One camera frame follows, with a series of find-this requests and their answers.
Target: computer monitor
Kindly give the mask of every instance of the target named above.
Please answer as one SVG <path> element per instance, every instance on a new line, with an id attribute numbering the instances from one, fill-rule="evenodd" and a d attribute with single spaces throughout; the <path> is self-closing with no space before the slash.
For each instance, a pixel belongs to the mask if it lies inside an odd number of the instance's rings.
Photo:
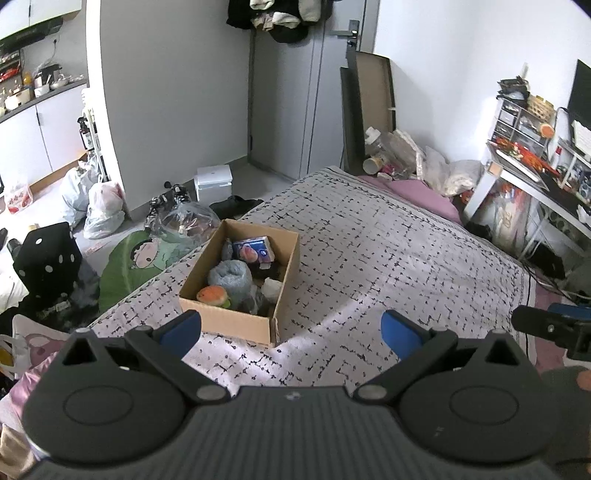
<path id="1" fill-rule="evenodd" d="M 572 120 L 577 120 L 584 127 L 591 129 L 591 68 L 580 60 L 574 74 L 569 113 Z"/>

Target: patterned bedsheet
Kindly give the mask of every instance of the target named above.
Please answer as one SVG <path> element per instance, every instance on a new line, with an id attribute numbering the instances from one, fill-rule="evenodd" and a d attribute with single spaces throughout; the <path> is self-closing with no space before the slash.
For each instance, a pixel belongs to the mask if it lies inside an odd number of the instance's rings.
<path id="1" fill-rule="evenodd" d="M 356 385 L 398 361 L 381 341 L 381 314 L 483 337 L 510 324 L 535 285 L 511 257 L 463 228 L 338 168 L 295 182 L 245 221 L 301 233 L 301 268 L 274 349 L 203 334 L 184 361 L 236 393 L 240 385 Z M 185 257 L 101 316 L 99 336 L 157 327 L 181 312 L 177 293 L 199 252 Z"/>

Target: kitchen cabinet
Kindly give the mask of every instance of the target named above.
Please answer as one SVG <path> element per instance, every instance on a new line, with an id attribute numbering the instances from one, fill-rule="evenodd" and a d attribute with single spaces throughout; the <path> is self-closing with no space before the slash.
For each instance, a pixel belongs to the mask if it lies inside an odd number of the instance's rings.
<path id="1" fill-rule="evenodd" d="M 29 26 L 30 0 L 12 0 L 0 10 L 0 38 Z"/>
<path id="2" fill-rule="evenodd" d="M 76 120 L 82 116 L 85 87 L 72 88 L 35 105 L 52 170 L 59 170 L 84 153 Z"/>
<path id="3" fill-rule="evenodd" d="M 0 138 L 0 176 L 4 185 L 11 185 L 21 176 L 32 184 L 51 173 L 35 107 L 2 122 Z"/>
<path id="4" fill-rule="evenodd" d="M 29 25 L 35 25 L 50 18 L 60 17 L 82 10 L 82 0 L 30 0 L 31 18 Z"/>

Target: basket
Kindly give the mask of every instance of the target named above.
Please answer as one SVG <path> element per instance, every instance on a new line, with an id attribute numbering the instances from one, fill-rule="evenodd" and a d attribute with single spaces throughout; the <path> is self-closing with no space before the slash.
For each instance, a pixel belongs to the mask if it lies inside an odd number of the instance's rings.
<path id="1" fill-rule="evenodd" d="M 542 97 L 530 95 L 527 100 L 528 111 L 544 122 L 550 122 L 554 115 L 554 105 Z"/>

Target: cardboard box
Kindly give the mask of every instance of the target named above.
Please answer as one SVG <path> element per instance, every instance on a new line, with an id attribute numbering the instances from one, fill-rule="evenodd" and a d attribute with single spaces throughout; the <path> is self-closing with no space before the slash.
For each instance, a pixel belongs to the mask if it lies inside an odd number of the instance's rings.
<path id="1" fill-rule="evenodd" d="M 279 301 L 271 318 L 235 312 L 220 307 L 212 307 L 196 300 L 197 292 L 207 286 L 207 274 L 220 262 L 222 245 L 226 238 L 232 241 L 246 240 L 257 236 L 267 236 L 275 252 L 283 282 Z M 285 316 L 284 293 L 293 284 L 300 269 L 300 235 L 280 228 L 272 228 L 253 223 L 223 220 L 205 247 L 193 270 L 179 292 L 181 308 L 197 310 L 201 315 L 202 331 L 219 333 L 228 337 L 242 338 L 267 346 L 281 343 L 279 321 Z"/>

